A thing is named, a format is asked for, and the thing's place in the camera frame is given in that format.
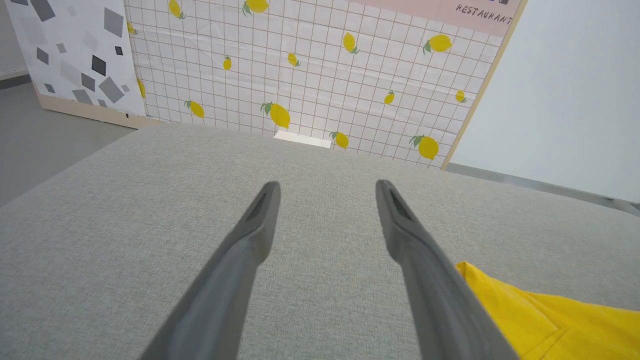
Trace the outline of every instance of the wooden base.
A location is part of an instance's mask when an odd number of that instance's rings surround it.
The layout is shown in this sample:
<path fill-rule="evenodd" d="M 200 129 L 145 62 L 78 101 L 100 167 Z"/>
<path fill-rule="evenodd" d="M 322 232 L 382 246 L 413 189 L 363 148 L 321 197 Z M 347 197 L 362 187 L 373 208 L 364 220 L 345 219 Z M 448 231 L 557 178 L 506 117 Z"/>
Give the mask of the wooden base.
<path fill-rule="evenodd" d="M 60 97 L 42 95 L 38 91 L 37 86 L 34 85 L 34 88 L 36 90 L 36 94 L 38 95 L 40 105 L 43 109 L 46 110 L 57 111 L 59 113 L 67 113 L 87 119 L 131 127 L 133 129 L 140 129 L 147 126 L 164 124 L 159 120 L 154 120 L 148 117 L 141 117 L 133 114 L 127 114 L 111 108 L 83 104 L 81 102 L 73 100 L 62 99 Z"/>

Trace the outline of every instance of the gray floor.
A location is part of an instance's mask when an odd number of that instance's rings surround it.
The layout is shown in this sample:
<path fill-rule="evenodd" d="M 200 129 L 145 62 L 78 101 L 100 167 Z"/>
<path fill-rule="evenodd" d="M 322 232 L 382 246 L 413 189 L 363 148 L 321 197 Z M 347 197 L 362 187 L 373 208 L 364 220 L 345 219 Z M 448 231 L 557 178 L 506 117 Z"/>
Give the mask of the gray floor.
<path fill-rule="evenodd" d="M 43 110 L 31 83 L 0 90 L 0 206 L 132 131 Z"/>

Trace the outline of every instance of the wooden frame edge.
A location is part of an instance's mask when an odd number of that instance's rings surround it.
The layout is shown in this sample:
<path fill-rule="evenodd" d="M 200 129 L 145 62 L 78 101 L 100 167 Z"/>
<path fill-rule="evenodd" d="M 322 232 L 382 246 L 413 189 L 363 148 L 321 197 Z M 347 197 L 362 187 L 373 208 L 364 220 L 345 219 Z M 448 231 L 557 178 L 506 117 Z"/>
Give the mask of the wooden frame edge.
<path fill-rule="evenodd" d="M 473 105 L 471 106 L 471 109 L 469 109 L 469 113 L 467 114 L 467 117 L 465 118 L 464 123 L 462 123 L 462 127 L 460 127 L 460 131 L 458 132 L 456 139 L 453 141 L 453 144 L 451 145 L 451 149 L 449 150 L 447 157 L 444 159 L 444 162 L 442 163 L 440 170 L 442 171 L 447 170 L 447 165 L 451 161 L 451 158 L 453 157 L 453 153 L 456 151 L 456 148 L 458 147 L 458 143 L 460 142 L 460 139 L 464 135 L 465 130 L 467 129 L 467 126 L 471 121 L 471 118 L 474 116 L 474 113 L 476 112 L 476 108 L 480 103 L 482 96 L 484 95 L 484 91 L 486 90 L 487 86 L 489 85 L 489 82 L 491 81 L 491 77 L 493 76 L 495 69 L 498 67 L 498 64 L 500 63 L 500 59 L 502 59 L 502 54 L 504 54 L 504 51 L 507 48 L 507 45 L 509 45 L 509 41 L 511 40 L 511 36 L 513 35 L 514 30 L 516 29 L 516 26 L 518 26 L 518 21 L 520 21 L 520 16 L 522 16 L 522 12 L 524 12 L 524 8 L 527 5 L 527 1 L 528 0 L 522 0 L 520 2 L 520 6 L 518 7 L 518 10 L 516 10 L 515 15 L 513 16 L 513 25 L 509 29 L 507 29 L 507 33 L 504 35 L 504 40 L 502 41 L 502 44 L 498 49 L 498 53 L 495 55 L 495 61 L 491 64 L 491 67 L 489 68 L 489 73 L 487 73 L 486 79 L 483 81 L 482 85 L 480 86 L 480 91 L 478 91 L 478 96 L 476 97 Z"/>
<path fill-rule="evenodd" d="M 133 129 L 140 129 L 147 126 L 164 124 L 164 122 L 161 122 L 159 120 L 123 113 L 116 109 L 104 108 L 97 105 L 83 104 L 81 102 L 73 100 L 62 99 L 61 97 L 42 95 L 38 91 L 38 87 L 35 84 L 33 84 L 33 87 L 36 90 L 36 95 L 38 96 L 40 105 L 45 110 L 71 114 L 78 117 L 98 120 L 101 122 L 108 122 L 110 124 L 119 126 L 131 127 Z"/>

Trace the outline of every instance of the backdrop board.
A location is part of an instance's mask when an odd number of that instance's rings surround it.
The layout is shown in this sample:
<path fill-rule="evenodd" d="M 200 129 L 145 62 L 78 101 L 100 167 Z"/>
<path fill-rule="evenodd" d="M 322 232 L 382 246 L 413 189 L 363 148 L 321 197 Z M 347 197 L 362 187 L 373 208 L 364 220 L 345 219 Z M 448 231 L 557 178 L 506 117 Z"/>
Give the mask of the backdrop board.
<path fill-rule="evenodd" d="M 40 94 L 145 115 L 122 0 L 5 2 Z"/>
<path fill-rule="evenodd" d="M 440 168 L 520 3 L 125 0 L 125 10 L 149 117 L 284 130 Z"/>

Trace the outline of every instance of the pink sign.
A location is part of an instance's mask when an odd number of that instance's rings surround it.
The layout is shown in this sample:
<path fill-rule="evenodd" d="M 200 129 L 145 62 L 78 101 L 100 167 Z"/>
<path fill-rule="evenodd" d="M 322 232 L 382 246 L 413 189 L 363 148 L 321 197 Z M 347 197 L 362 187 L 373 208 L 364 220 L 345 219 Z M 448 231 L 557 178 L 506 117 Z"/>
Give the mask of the pink sign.
<path fill-rule="evenodd" d="M 442 21 L 503 37 L 520 0 L 356 0 L 357 3 Z"/>

